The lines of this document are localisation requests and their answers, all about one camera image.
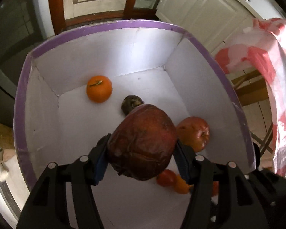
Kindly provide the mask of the small orange mandarin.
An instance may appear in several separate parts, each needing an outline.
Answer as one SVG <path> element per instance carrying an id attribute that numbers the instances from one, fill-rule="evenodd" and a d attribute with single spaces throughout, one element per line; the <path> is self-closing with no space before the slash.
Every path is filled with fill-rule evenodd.
<path id="1" fill-rule="evenodd" d="M 192 185 L 188 185 L 184 179 L 181 178 L 180 175 L 176 176 L 176 182 L 173 186 L 174 192 L 178 194 L 188 194 L 192 189 Z"/>

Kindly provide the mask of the brown red apple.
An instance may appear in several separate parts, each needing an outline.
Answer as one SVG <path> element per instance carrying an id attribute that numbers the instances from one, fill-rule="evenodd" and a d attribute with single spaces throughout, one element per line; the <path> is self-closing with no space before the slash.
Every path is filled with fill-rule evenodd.
<path id="1" fill-rule="evenodd" d="M 177 127 L 177 134 L 183 145 L 191 147 L 194 152 L 201 152 L 210 140 L 210 127 L 200 117 L 187 117 Z"/>

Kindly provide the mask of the dark red wrinkled apple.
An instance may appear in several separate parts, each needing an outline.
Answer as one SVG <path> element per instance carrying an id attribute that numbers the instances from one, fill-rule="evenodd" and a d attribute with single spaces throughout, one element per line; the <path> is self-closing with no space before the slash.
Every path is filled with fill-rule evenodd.
<path id="1" fill-rule="evenodd" d="M 150 180 L 168 166 L 177 138 L 176 127 L 163 110 L 140 105 L 110 136 L 109 162 L 119 175 Z"/>

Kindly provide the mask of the large orange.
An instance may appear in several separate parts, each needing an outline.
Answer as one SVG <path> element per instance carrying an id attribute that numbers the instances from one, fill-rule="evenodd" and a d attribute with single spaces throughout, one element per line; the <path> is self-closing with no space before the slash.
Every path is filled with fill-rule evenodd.
<path id="1" fill-rule="evenodd" d="M 111 80 L 106 76 L 93 76 L 87 83 L 86 94 L 95 103 L 103 103 L 113 92 Z"/>

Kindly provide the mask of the large red tomato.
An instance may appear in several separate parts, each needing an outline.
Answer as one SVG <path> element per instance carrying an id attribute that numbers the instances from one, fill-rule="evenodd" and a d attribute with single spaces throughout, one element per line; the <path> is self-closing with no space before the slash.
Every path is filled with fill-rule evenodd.
<path id="1" fill-rule="evenodd" d="M 219 182 L 214 181 L 212 186 L 212 197 L 218 195 L 218 193 L 219 193 Z"/>

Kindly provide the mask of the white kitchen cabinet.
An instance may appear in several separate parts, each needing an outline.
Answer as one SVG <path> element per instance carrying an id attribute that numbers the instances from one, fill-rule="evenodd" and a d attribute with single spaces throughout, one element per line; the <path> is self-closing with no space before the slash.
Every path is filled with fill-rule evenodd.
<path id="1" fill-rule="evenodd" d="M 156 16 L 187 30 L 209 53 L 252 26 L 254 17 L 238 0 L 161 0 Z"/>

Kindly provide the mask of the tiny cherry tomato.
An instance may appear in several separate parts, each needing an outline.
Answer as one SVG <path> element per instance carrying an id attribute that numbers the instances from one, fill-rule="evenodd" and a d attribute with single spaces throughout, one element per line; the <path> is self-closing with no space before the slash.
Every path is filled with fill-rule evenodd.
<path id="1" fill-rule="evenodd" d="M 177 176 L 171 170 L 164 170 L 156 177 L 157 184 L 161 187 L 173 187 L 176 184 Z"/>

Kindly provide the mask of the white purple-rimmed box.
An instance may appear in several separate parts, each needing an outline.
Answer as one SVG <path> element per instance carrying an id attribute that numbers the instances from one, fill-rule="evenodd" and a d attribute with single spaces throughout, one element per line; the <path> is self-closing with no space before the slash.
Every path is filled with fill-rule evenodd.
<path id="1" fill-rule="evenodd" d="M 86 86 L 108 77 L 109 99 L 92 102 Z M 115 21 L 83 26 L 31 50 L 19 78 L 14 139 L 20 169 L 32 191 L 49 163 L 88 155 L 123 121 L 121 103 L 137 95 L 179 123 L 199 116 L 211 128 L 202 154 L 254 170 L 251 137 L 241 104 L 222 68 L 186 30 L 163 22 Z M 66 184 L 71 228 L 77 228 L 71 183 Z"/>

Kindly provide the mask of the wooden door frame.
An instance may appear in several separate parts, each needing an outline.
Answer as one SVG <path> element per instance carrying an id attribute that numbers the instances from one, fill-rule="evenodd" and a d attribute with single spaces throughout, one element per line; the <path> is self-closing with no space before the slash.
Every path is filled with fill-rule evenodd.
<path id="1" fill-rule="evenodd" d="M 54 34 L 91 22 L 154 19 L 158 0 L 48 0 Z"/>

